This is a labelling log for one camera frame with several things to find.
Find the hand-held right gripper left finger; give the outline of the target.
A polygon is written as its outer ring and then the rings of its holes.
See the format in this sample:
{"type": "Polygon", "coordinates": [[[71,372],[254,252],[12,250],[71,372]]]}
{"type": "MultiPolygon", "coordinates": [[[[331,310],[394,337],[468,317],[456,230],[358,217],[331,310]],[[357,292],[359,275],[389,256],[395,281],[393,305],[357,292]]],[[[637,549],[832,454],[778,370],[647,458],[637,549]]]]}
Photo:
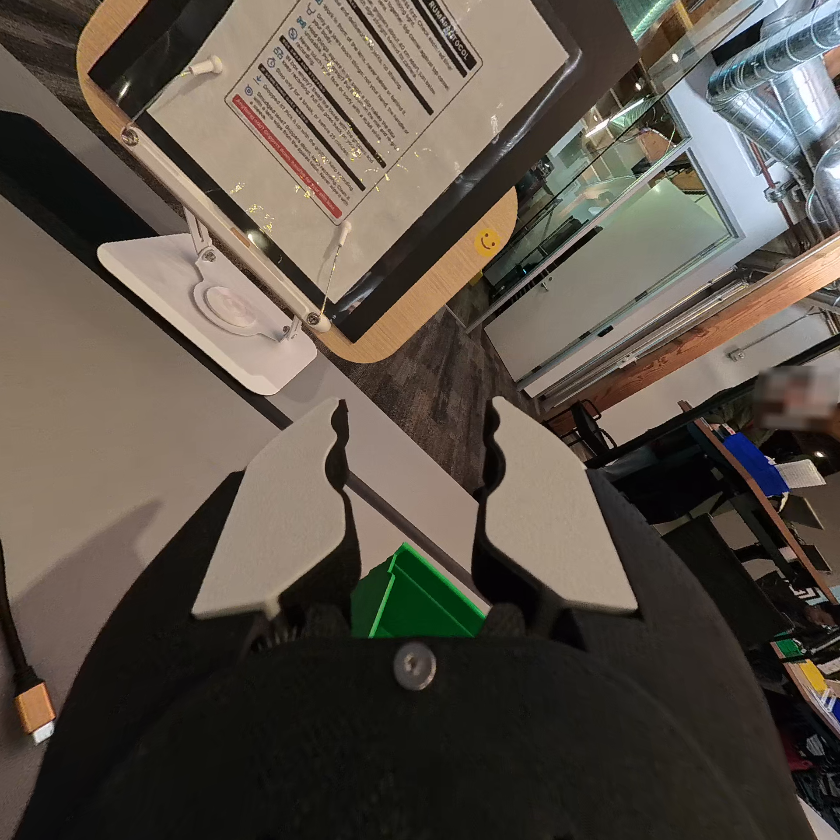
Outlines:
{"type": "Polygon", "coordinates": [[[350,498],[346,402],[330,397],[251,459],[192,615],[296,620],[329,605],[351,619],[361,549],[350,498]]]}

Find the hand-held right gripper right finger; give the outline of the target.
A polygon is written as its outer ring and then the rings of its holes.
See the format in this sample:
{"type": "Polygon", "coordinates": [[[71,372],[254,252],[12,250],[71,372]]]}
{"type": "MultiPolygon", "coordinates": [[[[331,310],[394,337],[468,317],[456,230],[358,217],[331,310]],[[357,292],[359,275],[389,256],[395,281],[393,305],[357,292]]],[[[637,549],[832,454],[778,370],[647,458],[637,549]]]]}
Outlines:
{"type": "Polygon", "coordinates": [[[577,455],[502,396],[486,406],[484,443],[471,560],[483,598],[525,617],[635,614],[637,598],[577,455]]]}

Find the small black chair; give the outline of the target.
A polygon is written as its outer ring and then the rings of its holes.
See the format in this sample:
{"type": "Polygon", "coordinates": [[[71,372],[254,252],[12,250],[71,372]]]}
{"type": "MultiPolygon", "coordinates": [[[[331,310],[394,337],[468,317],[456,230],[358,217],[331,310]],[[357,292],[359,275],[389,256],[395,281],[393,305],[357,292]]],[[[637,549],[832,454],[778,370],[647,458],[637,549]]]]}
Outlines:
{"type": "Polygon", "coordinates": [[[614,438],[604,430],[599,421],[602,415],[589,400],[575,402],[570,407],[574,420],[576,440],[587,448],[592,456],[603,456],[617,447],[614,438]]]}

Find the green plastic bin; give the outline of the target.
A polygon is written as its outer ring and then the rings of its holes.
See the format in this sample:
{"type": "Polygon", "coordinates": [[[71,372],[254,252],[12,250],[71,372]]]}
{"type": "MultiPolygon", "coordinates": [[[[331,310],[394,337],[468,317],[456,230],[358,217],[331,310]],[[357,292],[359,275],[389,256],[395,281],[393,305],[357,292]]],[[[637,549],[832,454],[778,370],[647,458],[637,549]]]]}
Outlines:
{"type": "Polygon", "coordinates": [[[475,637],[486,615],[408,543],[351,596],[354,638],[475,637]]]}

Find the wooden edged desk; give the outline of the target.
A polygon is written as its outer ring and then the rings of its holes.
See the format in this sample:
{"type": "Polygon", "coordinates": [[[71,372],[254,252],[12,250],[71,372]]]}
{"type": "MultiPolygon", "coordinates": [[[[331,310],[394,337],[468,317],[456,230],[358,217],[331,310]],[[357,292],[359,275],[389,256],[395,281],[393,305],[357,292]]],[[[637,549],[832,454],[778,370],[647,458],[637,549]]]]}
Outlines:
{"type": "Polygon", "coordinates": [[[825,575],[808,558],[755,479],[703,418],[689,419],[691,405],[687,401],[680,400],[678,405],[682,412],[680,419],[687,421],[689,434],[710,461],[712,470],[719,475],[723,495],[763,547],[768,559],[786,579],[791,577],[791,559],[796,559],[811,586],[829,603],[838,604],[825,575]]]}

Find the blue plastic bin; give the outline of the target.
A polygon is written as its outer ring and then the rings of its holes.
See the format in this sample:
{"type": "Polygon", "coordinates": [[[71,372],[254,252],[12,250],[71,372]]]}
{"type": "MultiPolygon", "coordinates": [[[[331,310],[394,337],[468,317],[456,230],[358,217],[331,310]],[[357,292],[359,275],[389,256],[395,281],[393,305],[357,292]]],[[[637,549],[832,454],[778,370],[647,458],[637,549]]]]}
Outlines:
{"type": "Polygon", "coordinates": [[[741,433],[722,439],[722,444],[755,481],[766,497],[781,497],[790,491],[776,464],[741,433]]]}

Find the white paper sheet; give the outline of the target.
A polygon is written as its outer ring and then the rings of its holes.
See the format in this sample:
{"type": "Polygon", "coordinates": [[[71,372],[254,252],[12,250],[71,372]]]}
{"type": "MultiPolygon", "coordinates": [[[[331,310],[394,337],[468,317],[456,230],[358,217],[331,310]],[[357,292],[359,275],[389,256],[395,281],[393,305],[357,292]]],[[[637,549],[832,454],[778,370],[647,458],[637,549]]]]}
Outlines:
{"type": "Polygon", "coordinates": [[[820,470],[808,458],[779,463],[776,468],[791,490],[820,487],[826,484],[826,479],[820,470]]]}

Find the wooden ceiling beam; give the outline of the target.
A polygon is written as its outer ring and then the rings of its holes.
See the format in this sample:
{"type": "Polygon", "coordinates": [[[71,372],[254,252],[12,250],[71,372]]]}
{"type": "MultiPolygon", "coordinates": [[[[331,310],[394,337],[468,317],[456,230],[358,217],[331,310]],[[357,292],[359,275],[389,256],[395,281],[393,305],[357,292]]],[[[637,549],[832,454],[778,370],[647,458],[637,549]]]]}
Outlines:
{"type": "Polygon", "coordinates": [[[678,332],[668,342],[643,353],[640,360],[610,372],[558,406],[543,410],[542,417],[553,419],[579,400],[589,400],[602,411],[614,407],[736,339],[762,321],[803,301],[838,277],[839,234],[835,234],[752,284],[748,290],[740,292],[690,328],[678,332]]]}

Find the white document stand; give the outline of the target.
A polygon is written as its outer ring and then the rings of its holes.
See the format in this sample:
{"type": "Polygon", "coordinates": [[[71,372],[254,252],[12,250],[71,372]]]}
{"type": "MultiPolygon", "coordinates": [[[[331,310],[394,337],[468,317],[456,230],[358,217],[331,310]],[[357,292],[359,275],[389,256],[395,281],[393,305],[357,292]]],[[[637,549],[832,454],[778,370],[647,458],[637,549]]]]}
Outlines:
{"type": "Polygon", "coordinates": [[[245,205],[248,197],[267,199],[279,176],[269,170],[268,185],[248,182],[231,184],[220,197],[212,197],[215,186],[201,186],[204,173],[189,175],[195,163],[183,152],[164,151],[172,137],[163,133],[154,115],[143,110],[129,121],[121,140],[132,153],[169,186],[182,202],[189,234],[124,240],[105,244],[98,250],[101,263],[153,310],[230,373],[250,391],[273,396],[314,362],[314,342],[303,334],[308,326],[318,336],[331,331],[329,290],[349,291],[350,286],[333,282],[335,263],[353,232],[351,212],[361,202],[367,186],[351,186],[354,168],[342,165],[361,158],[367,140],[356,133],[352,116],[340,110],[344,89],[319,75],[333,71],[332,55],[310,61],[299,47],[291,47],[281,36],[278,47],[263,48],[224,99],[246,129],[270,154],[272,163],[292,179],[292,186],[332,218],[330,236],[317,228],[303,243],[326,243],[323,267],[308,279],[294,281],[295,268],[288,255],[280,254],[281,225],[279,199],[270,207],[245,205]]]}

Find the silver ventilation ducts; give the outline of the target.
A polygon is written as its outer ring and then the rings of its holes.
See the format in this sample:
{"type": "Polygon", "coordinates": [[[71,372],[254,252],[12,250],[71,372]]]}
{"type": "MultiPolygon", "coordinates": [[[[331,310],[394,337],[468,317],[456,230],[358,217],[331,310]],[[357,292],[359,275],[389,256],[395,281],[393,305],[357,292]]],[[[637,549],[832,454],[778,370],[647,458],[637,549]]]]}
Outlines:
{"type": "Polygon", "coordinates": [[[824,59],[839,46],[839,2],[786,2],[757,43],[710,77],[712,110],[784,165],[812,224],[838,233],[839,97],[824,59]]]}

